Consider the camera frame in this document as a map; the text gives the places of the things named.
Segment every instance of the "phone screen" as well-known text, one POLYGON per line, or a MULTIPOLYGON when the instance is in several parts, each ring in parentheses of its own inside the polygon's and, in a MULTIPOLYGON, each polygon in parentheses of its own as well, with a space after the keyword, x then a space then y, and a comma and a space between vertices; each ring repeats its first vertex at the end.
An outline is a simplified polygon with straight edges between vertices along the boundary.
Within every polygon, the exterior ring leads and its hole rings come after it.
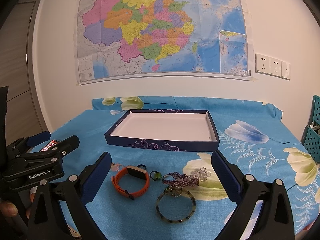
POLYGON ((59 141, 57 140, 52 140, 50 143, 48 143, 45 147, 42 148, 42 150, 40 152, 43 152, 43 151, 47 151, 49 150, 52 146, 58 144, 59 141))

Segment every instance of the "blue gripper pad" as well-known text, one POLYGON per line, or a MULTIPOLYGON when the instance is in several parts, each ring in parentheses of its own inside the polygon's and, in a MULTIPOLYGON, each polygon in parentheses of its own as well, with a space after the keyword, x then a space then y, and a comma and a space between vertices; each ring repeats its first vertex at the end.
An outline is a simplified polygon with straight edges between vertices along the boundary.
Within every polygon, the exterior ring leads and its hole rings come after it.
POLYGON ((45 131, 34 136, 31 136, 27 141, 27 146, 35 147, 40 143, 46 142, 50 140, 51 134, 49 131, 45 131))
POLYGON ((94 165, 91 165, 93 169, 88 169, 89 171, 91 170, 91 173, 88 175, 87 179, 82 185, 80 197, 81 202, 84 205, 88 202, 91 202, 96 196, 99 188, 101 187, 110 170, 111 162, 112 160, 110 153, 104 152, 96 161, 96 163, 94 165))
POLYGON ((211 165, 216 172, 229 199, 232 202, 236 202, 237 204, 239 204, 242 200, 242 185, 231 171, 229 162, 225 159, 225 157, 219 150, 212 153, 211 165))

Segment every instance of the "wall socket panel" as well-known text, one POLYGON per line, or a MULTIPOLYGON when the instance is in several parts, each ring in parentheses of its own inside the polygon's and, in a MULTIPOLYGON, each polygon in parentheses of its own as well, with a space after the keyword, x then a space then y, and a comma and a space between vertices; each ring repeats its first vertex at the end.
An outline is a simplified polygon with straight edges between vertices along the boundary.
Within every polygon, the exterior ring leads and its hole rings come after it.
POLYGON ((290 64, 273 57, 256 53, 256 73, 290 80, 290 64))

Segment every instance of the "dark blue box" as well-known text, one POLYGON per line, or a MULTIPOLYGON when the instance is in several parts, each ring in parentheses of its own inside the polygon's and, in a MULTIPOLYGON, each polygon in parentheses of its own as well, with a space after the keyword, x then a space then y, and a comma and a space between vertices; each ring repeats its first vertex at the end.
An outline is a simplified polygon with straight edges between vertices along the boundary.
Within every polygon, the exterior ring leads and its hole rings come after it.
POLYGON ((218 149, 220 143, 216 127, 207 110, 128 110, 105 133, 105 138, 110 145, 164 151, 213 152, 218 149), (159 139, 138 138, 148 136, 159 139))

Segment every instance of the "wooden door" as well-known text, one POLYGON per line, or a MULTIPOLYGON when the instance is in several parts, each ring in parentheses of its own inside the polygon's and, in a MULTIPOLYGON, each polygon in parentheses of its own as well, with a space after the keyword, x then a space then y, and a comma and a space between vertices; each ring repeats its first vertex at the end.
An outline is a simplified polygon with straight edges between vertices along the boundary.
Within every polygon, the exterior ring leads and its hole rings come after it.
POLYGON ((32 57, 29 52, 30 45, 32 51, 35 5, 36 1, 21 0, 0 29, 0 86, 9 86, 5 124, 7 144, 46 130, 45 124, 41 124, 40 108, 37 108, 39 102, 32 65, 28 63, 32 57))

